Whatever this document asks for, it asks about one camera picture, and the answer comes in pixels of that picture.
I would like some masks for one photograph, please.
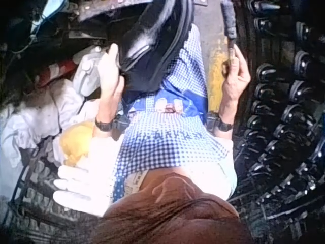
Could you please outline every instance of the fabric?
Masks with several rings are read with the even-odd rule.
[[[83,103],[69,80],[24,96],[17,108],[12,105],[0,113],[0,194],[11,198],[22,170],[19,148],[37,148],[43,138],[55,136],[67,126]]]
[[[152,94],[130,95],[133,101],[123,99],[124,112],[129,114],[131,124],[112,176],[116,178],[112,201],[124,196],[124,183],[129,175],[178,166],[203,191],[228,199],[237,183],[233,143],[213,137],[204,126],[207,87],[200,35],[195,25],[179,57],[170,64],[161,89]],[[161,103],[182,109],[179,113],[161,113]]]

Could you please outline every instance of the yellow sponge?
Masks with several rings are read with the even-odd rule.
[[[75,166],[82,156],[88,156],[94,127],[93,121],[84,121],[65,130],[60,137],[60,146],[65,165]]]

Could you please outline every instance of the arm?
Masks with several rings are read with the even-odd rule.
[[[108,54],[104,54],[98,64],[98,72],[101,83],[101,97],[96,119],[98,122],[110,123],[115,118],[118,103],[124,89],[124,78],[119,76],[119,70],[116,65],[118,47],[112,44]],[[108,138],[116,137],[116,131],[101,131],[94,126],[93,137]]]
[[[222,122],[233,125],[237,113],[239,99],[245,88],[250,83],[250,74],[247,62],[235,45],[235,57],[230,60],[229,74],[222,85],[222,99],[219,116]],[[233,130],[223,132],[215,128],[214,135],[222,139],[232,139]]]

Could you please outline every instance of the red object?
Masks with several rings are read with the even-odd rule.
[[[35,87],[42,88],[48,85],[52,80],[59,78],[77,68],[77,64],[73,60],[65,60],[44,68],[35,77]]]

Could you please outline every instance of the black rubber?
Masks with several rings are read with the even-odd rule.
[[[262,80],[262,71],[266,68],[275,69],[275,67],[272,64],[269,63],[261,64],[256,70],[256,78],[258,83],[264,82]]]
[[[302,80],[296,80],[290,89],[290,93],[289,93],[289,100],[292,102],[298,102],[299,99],[297,98],[297,91],[300,88],[301,84],[305,83]]]
[[[309,54],[304,51],[299,51],[299,52],[297,52],[297,54],[295,56],[294,73],[298,76],[305,77],[305,74],[300,71],[300,64],[301,64],[302,58],[307,55],[309,55]]]

